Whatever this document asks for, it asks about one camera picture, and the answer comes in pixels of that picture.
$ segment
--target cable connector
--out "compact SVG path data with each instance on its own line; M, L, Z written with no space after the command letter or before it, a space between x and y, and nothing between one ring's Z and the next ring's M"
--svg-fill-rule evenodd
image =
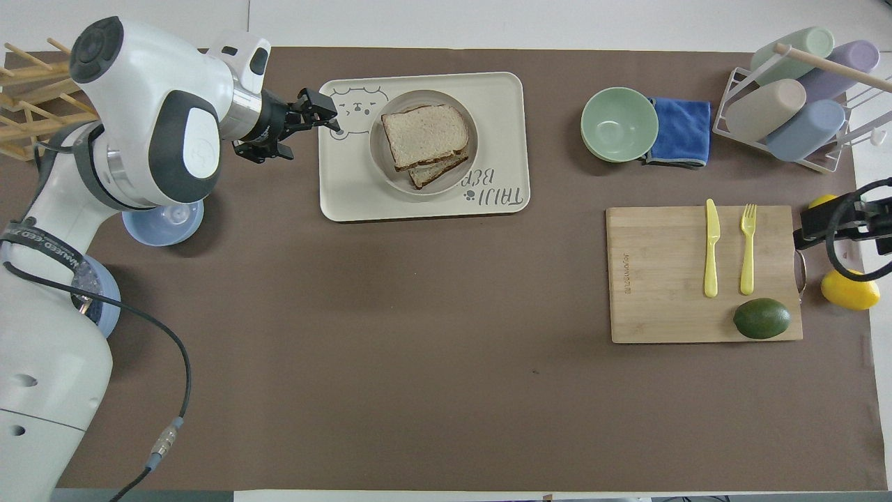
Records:
M154 471L158 467L158 464L161 463L161 460L168 454L170 448L173 447L173 442L177 440L177 431L182 426L183 417L178 416L161 432L161 436L158 437L158 440L155 441L152 447L149 459L145 461L146 469Z

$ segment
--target brown table mat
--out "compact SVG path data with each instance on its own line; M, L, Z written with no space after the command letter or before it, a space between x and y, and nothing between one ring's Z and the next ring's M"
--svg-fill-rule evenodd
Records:
M624 205L792 205L854 187L713 136L702 172L602 163L579 138L595 92L709 100L747 54L276 48L267 88L512 71L524 83L532 198L510 216L338 224L318 207L316 133L254 165L226 148L204 223L144 247L120 217L90 255L194 364L154 489L885 489L867 313L823 302L807 252L805 339L610 341L605 215ZM33 167L0 160L5 218ZM114 371L64 487L118 487L178 408L182 363L122 315Z

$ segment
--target cartoon bear drawing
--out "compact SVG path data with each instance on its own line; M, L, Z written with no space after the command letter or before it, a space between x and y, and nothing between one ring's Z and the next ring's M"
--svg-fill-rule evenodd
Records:
M368 134L372 122L389 101L381 88L348 88L346 91L335 89L331 94L334 108L337 110L337 121L341 131L329 130L332 138L341 140L354 134Z

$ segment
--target folded cloth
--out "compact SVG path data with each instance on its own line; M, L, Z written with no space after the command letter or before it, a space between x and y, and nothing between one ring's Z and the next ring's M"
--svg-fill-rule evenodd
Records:
M659 129L657 141L644 154L644 163L687 169L705 166L709 160L709 102L651 97L650 103L657 109Z

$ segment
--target yellow fork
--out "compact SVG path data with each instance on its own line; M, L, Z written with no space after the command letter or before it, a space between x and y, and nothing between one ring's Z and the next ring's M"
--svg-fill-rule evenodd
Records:
M753 293L753 234L756 233L756 205L747 204L740 218L740 229L746 236L747 243L743 249L743 270L740 272L740 292L744 295Z

